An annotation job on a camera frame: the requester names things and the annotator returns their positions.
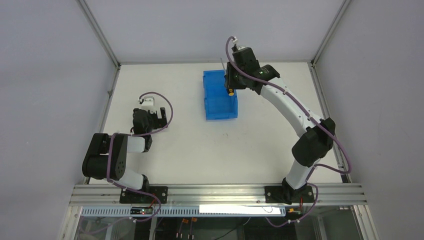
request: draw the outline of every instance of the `red wire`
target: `red wire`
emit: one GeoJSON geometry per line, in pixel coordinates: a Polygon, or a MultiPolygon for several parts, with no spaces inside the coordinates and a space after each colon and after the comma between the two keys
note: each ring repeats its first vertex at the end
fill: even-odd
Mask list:
{"type": "Polygon", "coordinates": [[[153,205],[153,203],[156,206],[156,199],[153,199],[153,201],[151,201],[151,203],[150,203],[150,206],[148,206],[148,207],[150,208],[153,205]]]}
{"type": "Polygon", "coordinates": [[[303,205],[304,205],[304,198],[303,198],[303,197],[300,197],[300,206],[299,206],[299,210],[300,210],[300,211],[302,211],[302,210],[303,210],[303,209],[302,209],[303,205]]]}

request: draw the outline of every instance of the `black cable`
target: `black cable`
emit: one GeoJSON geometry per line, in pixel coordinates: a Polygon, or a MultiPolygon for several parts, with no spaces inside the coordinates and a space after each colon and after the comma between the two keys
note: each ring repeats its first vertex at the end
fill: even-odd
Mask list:
{"type": "Polygon", "coordinates": [[[230,231],[228,231],[226,234],[224,234],[224,235],[222,235],[222,236],[220,236],[218,238],[215,238],[214,240],[222,239],[223,237],[225,237],[228,234],[230,234],[232,231],[238,229],[240,226],[246,225],[250,220],[251,220],[251,218],[249,217],[249,219],[245,223],[240,223],[239,225],[235,226],[233,229],[231,229],[230,231]]]}

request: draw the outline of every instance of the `metal frame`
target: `metal frame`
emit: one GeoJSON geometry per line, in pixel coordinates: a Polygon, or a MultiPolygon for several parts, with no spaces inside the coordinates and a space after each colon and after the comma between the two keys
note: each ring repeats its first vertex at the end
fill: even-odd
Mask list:
{"type": "Polygon", "coordinates": [[[353,212],[356,216],[356,224],[363,240],[379,240],[376,225],[370,213],[368,205],[353,206],[353,212]]]}
{"type": "Polygon", "coordinates": [[[67,208],[65,219],[60,228],[59,240],[73,240],[75,238],[82,211],[82,206],[69,206],[67,208]]]}
{"type": "MultiPolygon", "coordinates": [[[[324,39],[322,40],[316,54],[308,64],[310,74],[315,86],[318,100],[321,105],[321,110],[324,117],[329,117],[330,112],[327,104],[326,97],[323,93],[323,89],[316,72],[316,64],[320,59],[323,51],[331,40],[335,29],[337,28],[340,20],[342,19],[346,9],[352,0],[344,0],[341,4],[336,16],[331,23],[324,39]]],[[[114,64],[116,70],[114,73],[114,79],[110,90],[107,92],[109,98],[103,111],[101,123],[99,124],[99,130],[102,131],[105,125],[105,119],[109,111],[109,107],[112,101],[113,92],[121,69],[121,63],[114,54],[111,46],[109,45],[103,31],[101,30],[98,22],[96,21],[90,7],[85,0],[76,0],[84,13],[88,23],[90,24],[93,32],[97,36],[100,44],[103,46],[108,57],[114,64]]],[[[149,64],[150,62],[123,62],[122,64],[149,64]]],[[[155,64],[162,63],[168,64],[175,62],[155,62],[155,64]]],[[[220,63],[220,61],[203,61],[195,63],[220,63]]],[[[337,162],[340,168],[346,166],[346,160],[341,154],[338,147],[334,148],[337,162]]],[[[351,176],[348,174],[347,178],[352,181],[351,176]]],[[[86,178],[83,185],[75,185],[72,197],[69,203],[69,207],[66,212],[65,220],[63,222],[59,239],[74,239],[77,233],[78,222],[83,212],[83,208],[87,206],[98,206],[108,208],[130,207],[130,204],[120,204],[119,196],[121,190],[117,187],[108,184],[92,184],[88,185],[89,178],[86,178]]],[[[200,204],[243,204],[250,206],[270,206],[284,204],[267,204],[265,203],[265,191],[263,187],[271,184],[215,184],[215,185],[195,185],[195,184],[182,184],[182,185],[169,185],[168,189],[168,204],[163,204],[164,207],[178,206],[178,208],[189,208],[192,206],[199,206],[200,204]]],[[[318,195],[318,206],[353,206],[352,210],[357,222],[357,228],[364,240],[376,239],[379,240],[377,231],[370,215],[367,201],[363,193],[362,187],[357,183],[321,183],[317,184],[319,187],[318,195]]],[[[151,230],[155,229],[155,223],[157,218],[152,219],[151,230]]],[[[322,232],[322,227],[319,227],[319,219],[317,219],[317,226],[321,239],[325,239],[325,233],[322,232]]],[[[153,237],[153,231],[151,231],[150,239],[153,237]]]]}
{"type": "Polygon", "coordinates": [[[107,56],[110,58],[112,63],[115,65],[116,68],[119,68],[121,65],[117,59],[117,56],[115,55],[114,51],[112,50],[111,46],[109,45],[108,40],[106,39],[105,35],[103,34],[102,29],[99,26],[99,23],[97,22],[96,18],[93,16],[92,11],[90,10],[89,5],[85,0],[76,0],[79,7],[81,8],[81,11],[84,13],[85,17],[87,18],[88,23],[91,26],[91,29],[93,30],[94,34],[96,35],[97,39],[99,40],[100,44],[102,45],[104,51],[107,53],[107,56]]]}
{"type": "MultiPolygon", "coordinates": [[[[309,67],[310,76],[312,77],[313,85],[315,86],[316,95],[318,96],[319,105],[321,106],[322,115],[324,118],[330,117],[329,105],[327,103],[327,98],[324,94],[323,87],[321,85],[320,79],[318,78],[318,74],[316,71],[316,67],[310,62],[307,64],[309,67]]],[[[348,162],[346,161],[345,156],[342,154],[339,146],[333,147],[333,151],[335,154],[335,159],[337,161],[338,167],[345,171],[348,166],[348,162]]],[[[346,174],[348,181],[352,182],[352,177],[350,174],[346,174]]]]}
{"type": "MultiPolygon", "coordinates": [[[[280,184],[171,184],[168,203],[162,206],[199,206],[201,204],[234,204],[249,206],[285,206],[266,203],[264,186],[280,184]]],[[[366,205],[367,200],[359,183],[317,183],[317,206],[366,205]]],[[[121,189],[109,184],[75,185],[69,206],[145,206],[120,204],[121,189]]]]}
{"type": "Polygon", "coordinates": [[[312,65],[315,67],[318,60],[321,57],[321,54],[323,53],[324,49],[326,48],[327,44],[329,43],[330,39],[333,37],[333,34],[339,25],[340,21],[342,20],[343,15],[345,14],[346,10],[349,7],[349,4],[352,2],[352,0],[344,0],[341,4],[340,8],[338,9],[333,21],[331,22],[330,28],[328,29],[327,33],[325,34],[324,39],[322,40],[321,44],[318,47],[318,51],[315,53],[315,56],[312,58],[312,65]]]}

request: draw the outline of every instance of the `metal bar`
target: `metal bar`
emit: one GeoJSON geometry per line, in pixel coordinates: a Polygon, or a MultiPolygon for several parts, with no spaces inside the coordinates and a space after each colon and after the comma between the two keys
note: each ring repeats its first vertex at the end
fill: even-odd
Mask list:
{"type": "MultiPolygon", "coordinates": [[[[279,60],[279,59],[260,59],[262,63],[308,63],[310,59],[302,60],[279,60]]],[[[176,60],[176,61],[122,61],[121,65],[147,65],[147,64],[218,64],[220,59],[210,60],[176,60]]]]}
{"type": "MultiPolygon", "coordinates": [[[[168,203],[163,206],[198,206],[201,204],[243,204],[251,206],[284,206],[265,202],[264,186],[279,184],[171,184],[168,203]]],[[[317,183],[318,206],[347,206],[367,204],[357,183],[317,183]]],[[[120,204],[121,189],[108,184],[75,185],[70,206],[129,206],[120,204]]]]}
{"type": "Polygon", "coordinates": [[[157,217],[153,217],[150,222],[150,234],[148,235],[149,240],[154,240],[153,235],[155,234],[156,224],[158,222],[157,217]]]}
{"type": "MultiPolygon", "coordinates": [[[[321,106],[322,115],[324,118],[330,117],[330,108],[328,105],[328,101],[326,98],[326,95],[324,94],[323,87],[321,85],[320,79],[318,78],[316,67],[312,63],[307,64],[309,67],[310,76],[312,77],[313,85],[315,87],[316,95],[318,96],[319,105],[321,106]]],[[[335,159],[337,161],[337,164],[340,167],[343,167],[343,171],[347,169],[348,162],[346,161],[345,156],[342,154],[342,151],[340,150],[339,146],[332,148],[335,154],[335,159]]],[[[349,182],[352,182],[352,177],[350,174],[346,174],[347,179],[349,182]]]]}
{"type": "Polygon", "coordinates": [[[104,237],[104,240],[112,240],[112,229],[114,226],[110,226],[106,229],[106,236],[104,237]]]}
{"type": "Polygon", "coordinates": [[[97,39],[99,40],[100,44],[106,51],[107,55],[109,56],[110,60],[113,62],[116,68],[120,66],[120,63],[112,50],[111,46],[109,45],[108,40],[106,39],[105,35],[103,34],[102,29],[99,26],[99,23],[97,22],[96,18],[94,17],[92,11],[90,10],[89,5],[85,0],[76,0],[79,7],[81,8],[82,12],[84,13],[85,17],[88,20],[88,23],[91,26],[91,29],[93,30],[94,34],[96,35],[97,39]]]}
{"type": "Polygon", "coordinates": [[[321,57],[321,54],[323,53],[324,49],[327,47],[327,44],[329,43],[330,39],[332,38],[335,29],[340,23],[340,20],[342,19],[343,15],[346,12],[346,9],[348,9],[349,4],[352,0],[344,0],[341,4],[340,8],[337,11],[337,14],[335,15],[327,33],[325,34],[324,39],[322,40],[321,44],[319,45],[318,51],[315,53],[315,56],[312,59],[312,64],[315,66],[318,62],[318,60],[321,57]]]}
{"type": "Polygon", "coordinates": [[[82,206],[69,206],[67,208],[65,219],[60,229],[59,240],[72,240],[75,238],[82,210],[82,206]]]}
{"type": "Polygon", "coordinates": [[[376,226],[371,217],[370,209],[367,205],[354,205],[356,223],[359,226],[359,232],[363,240],[379,240],[376,226]]]}
{"type": "Polygon", "coordinates": [[[105,129],[106,119],[108,117],[109,109],[111,108],[112,97],[114,95],[115,87],[117,85],[117,81],[118,81],[118,77],[119,77],[120,72],[121,72],[121,66],[119,66],[115,70],[115,72],[113,74],[113,82],[112,82],[112,84],[109,88],[109,91],[107,91],[109,98],[107,99],[106,106],[104,106],[103,117],[101,119],[100,126],[98,127],[98,133],[102,133],[103,129],[105,129]]]}
{"type": "Polygon", "coordinates": [[[322,217],[316,217],[316,223],[318,224],[319,237],[321,240],[327,240],[326,227],[324,225],[324,220],[322,217]]]}

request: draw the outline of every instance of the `white table surface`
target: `white table surface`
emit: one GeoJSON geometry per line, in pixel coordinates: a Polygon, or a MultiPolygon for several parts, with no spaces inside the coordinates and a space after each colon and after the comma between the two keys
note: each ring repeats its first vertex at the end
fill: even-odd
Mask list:
{"type": "MultiPolygon", "coordinates": [[[[315,113],[322,115],[306,63],[269,63],[288,87],[315,113]]],[[[289,122],[263,97],[238,90],[238,118],[206,121],[203,71],[222,69],[220,63],[143,64],[121,67],[104,132],[129,133],[134,108],[145,92],[159,92],[174,108],[169,127],[152,136],[146,153],[129,153],[127,168],[148,176],[152,184],[280,183],[294,161],[298,140],[289,122]]],[[[171,110],[159,96],[157,107],[171,110]]],[[[321,163],[337,168],[333,151],[321,163]]],[[[341,183],[338,173],[318,168],[311,183],[341,183]]],[[[91,184],[105,183],[92,179],[91,184]]]]}

